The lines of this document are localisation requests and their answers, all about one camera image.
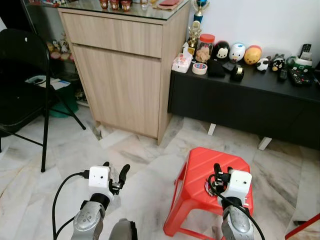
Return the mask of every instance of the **glass top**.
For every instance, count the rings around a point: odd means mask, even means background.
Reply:
[[[189,0],[182,0],[179,6],[177,6],[174,10],[154,9],[150,4],[147,6],[146,9],[142,9],[140,3],[132,3],[131,9],[129,11],[123,11],[122,9],[112,10],[110,7],[108,9],[102,9],[100,5],[100,0],[77,0],[61,5],[59,6],[59,8],[85,10],[99,13],[118,14],[158,20],[168,20],[188,2]]]

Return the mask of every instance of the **black folding chair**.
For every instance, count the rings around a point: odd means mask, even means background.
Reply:
[[[37,74],[45,74],[45,88],[26,83]],[[46,152],[50,108],[61,101],[67,112],[51,109],[71,117],[83,130],[67,103],[50,85],[50,53],[47,45],[33,33],[16,29],[0,32],[0,152],[1,136],[14,135],[42,146],[41,172],[46,170]],[[39,115],[44,115],[43,142],[16,134]]]

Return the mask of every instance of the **red jar lid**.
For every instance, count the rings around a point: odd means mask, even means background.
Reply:
[[[201,34],[200,41],[206,44],[211,44],[215,41],[215,36],[211,34]]]

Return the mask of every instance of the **black cable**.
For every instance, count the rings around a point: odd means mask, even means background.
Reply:
[[[59,233],[62,231],[62,229],[64,229],[65,226],[67,226],[69,223],[71,223],[73,220],[75,219],[75,217],[72,217],[71,219],[69,219],[65,224],[63,224],[59,230],[56,232],[55,237],[58,238]]]
[[[64,186],[64,184],[66,183],[66,181],[68,181],[70,178],[74,177],[74,176],[82,176],[83,175],[83,172],[77,172],[77,173],[74,173],[74,174],[71,174],[70,176],[68,176],[60,185],[60,187],[58,188],[58,191],[56,191],[56,194],[55,194],[55,197],[54,197],[54,200],[53,200],[53,204],[52,204],[52,230],[53,230],[53,240],[57,240],[57,237],[58,237],[58,234],[56,233],[56,203],[57,203],[57,198],[58,198],[58,195],[62,189],[62,187]]]
[[[230,201],[228,198],[222,196],[220,193],[218,193],[218,192],[215,190],[215,188],[214,188],[214,186],[212,185],[212,182],[211,182],[211,178],[214,177],[214,176],[215,176],[215,174],[211,174],[211,175],[209,176],[209,178],[208,178],[208,183],[209,183],[209,186],[210,186],[211,190],[212,190],[218,197],[222,198],[223,200],[227,201],[229,204],[233,205],[235,208],[237,208],[237,209],[239,209],[241,212],[243,212],[243,213],[251,220],[251,222],[254,224],[254,226],[255,226],[256,229],[258,230],[258,232],[259,232],[262,240],[265,240],[265,236],[264,236],[263,232],[261,231],[261,229],[260,229],[259,225],[256,223],[256,221],[253,219],[253,217],[250,216],[250,214],[247,213],[246,210],[244,210],[242,207],[240,207],[240,206],[237,205],[237,204],[234,204],[234,203],[233,203],[232,201]]]

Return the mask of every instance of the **red plastic stool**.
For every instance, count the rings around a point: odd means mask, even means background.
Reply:
[[[218,204],[217,197],[209,196],[205,190],[205,182],[213,174],[215,163],[220,164],[224,173],[228,172],[228,167],[250,172],[250,166],[241,157],[203,147],[192,149],[188,160],[174,182],[175,190],[172,204],[163,226],[166,235],[173,237],[176,232],[180,232],[202,240],[215,240],[198,232],[181,228],[181,224],[193,209],[201,209],[222,216],[223,209]],[[183,182],[176,198],[179,181]],[[252,215],[254,211],[252,186],[246,196],[246,204],[248,204],[246,207]]]

